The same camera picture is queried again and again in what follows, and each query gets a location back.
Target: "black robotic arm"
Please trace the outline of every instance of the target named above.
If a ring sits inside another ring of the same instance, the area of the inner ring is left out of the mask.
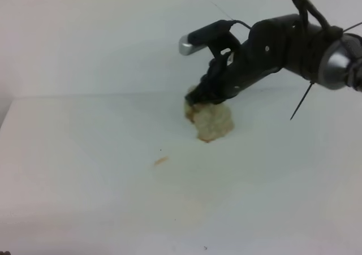
[[[181,54],[208,47],[214,55],[200,84],[186,96],[188,103],[221,103],[282,68],[329,89],[362,91],[362,38],[330,26],[309,0],[292,1],[299,14],[256,23],[242,44],[230,28],[247,25],[236,20],[220,20],[182,37]],[[309,23],[308,13],[319,25]]]

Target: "white table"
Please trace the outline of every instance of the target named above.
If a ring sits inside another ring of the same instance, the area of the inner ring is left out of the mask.
[[[0,131],[0,250],[50,254],[362,252],[362,96],[249,89],[205,144],[183,95],[13,102]],[[168,160],[154,165],[162,157]]]

